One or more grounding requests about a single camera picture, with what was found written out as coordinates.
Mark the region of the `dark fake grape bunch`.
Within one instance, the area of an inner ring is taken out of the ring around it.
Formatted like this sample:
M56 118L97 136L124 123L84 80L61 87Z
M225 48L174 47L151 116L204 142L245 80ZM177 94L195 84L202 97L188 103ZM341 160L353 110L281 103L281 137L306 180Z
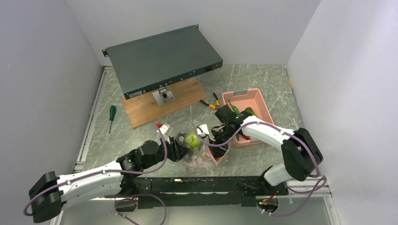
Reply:
M186 144L186 133L185 132L179 132L176 135L176 141L177 141L177 143L179 145L187 146L187 144Z

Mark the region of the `clear zip top bag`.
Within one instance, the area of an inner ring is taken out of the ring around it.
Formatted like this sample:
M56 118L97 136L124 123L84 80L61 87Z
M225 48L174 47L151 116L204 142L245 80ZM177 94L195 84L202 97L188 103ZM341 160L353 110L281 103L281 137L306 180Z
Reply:
M194 133L193 131L181 131L186 134ZM214 159L210 158L210 150L212 146L202 145L198 148L192 148L187 146L191 150L187 155L183 157L177 164L181 166L185 170L192 171L204 171L210 170L211 168L222 166L228 161L228 154L230 151L230 143L226 154L221 158L219 162L216 162Z

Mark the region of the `green fake apple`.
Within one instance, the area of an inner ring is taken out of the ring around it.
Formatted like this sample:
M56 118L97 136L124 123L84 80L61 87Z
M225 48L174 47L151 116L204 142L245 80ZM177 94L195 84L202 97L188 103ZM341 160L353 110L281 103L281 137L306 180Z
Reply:
M198 148L202 145L202 142L198 139L195 133L189 133L185 136L186 145L192 148Z

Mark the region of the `green fake chili pepper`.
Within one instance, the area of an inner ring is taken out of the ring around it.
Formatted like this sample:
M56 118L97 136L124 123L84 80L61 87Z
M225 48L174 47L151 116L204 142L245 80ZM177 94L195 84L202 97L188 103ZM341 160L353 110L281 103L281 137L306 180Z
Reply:
M229 100L229 105L231 106L232 110L233 110L236 114L240 114L239 109L238 109L235 105L233 105L233 104L231 103L230 100Z

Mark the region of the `orange fake fruit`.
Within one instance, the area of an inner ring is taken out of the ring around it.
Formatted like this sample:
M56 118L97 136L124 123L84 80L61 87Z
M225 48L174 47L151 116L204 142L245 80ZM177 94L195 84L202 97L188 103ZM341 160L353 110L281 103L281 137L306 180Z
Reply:
M250 113L251 115L256 116L256 113L254 112L254 110L251 107L247 107L245 108L245 112Z

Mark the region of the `red fake chili pepper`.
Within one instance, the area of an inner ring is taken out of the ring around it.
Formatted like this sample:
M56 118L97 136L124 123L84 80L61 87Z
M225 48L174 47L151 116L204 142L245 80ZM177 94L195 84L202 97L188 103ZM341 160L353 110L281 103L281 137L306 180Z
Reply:
M250 137L246 136L246 135L241 135L245 140L250 140Z

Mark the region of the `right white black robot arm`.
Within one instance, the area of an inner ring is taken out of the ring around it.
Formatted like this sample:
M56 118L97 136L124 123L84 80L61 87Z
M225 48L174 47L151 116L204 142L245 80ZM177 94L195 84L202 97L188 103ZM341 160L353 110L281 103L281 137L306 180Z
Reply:
M215 115L224 126L214 135L214 147L225 146L237 134L244 134L281 151L283 163L271 166L260 176L258 184L263 194L271 194L286 181L304 181L320 174L323 155L306 129L278 127L249 112L236 113L226 105L217 109Z

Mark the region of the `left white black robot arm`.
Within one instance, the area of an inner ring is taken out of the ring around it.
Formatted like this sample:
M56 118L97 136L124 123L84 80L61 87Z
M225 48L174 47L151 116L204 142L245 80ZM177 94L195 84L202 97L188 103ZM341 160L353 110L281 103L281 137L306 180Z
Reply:
M34 223L43 223L58 216L62 209L97 197L135 194L134 179L140 175L156 172L158 163L167 160L178 162L190 151L173 137L161 143L146 141L117 160L88 171L59 175L54 171L43 174L29 190L30 201L24 215L31 216Z

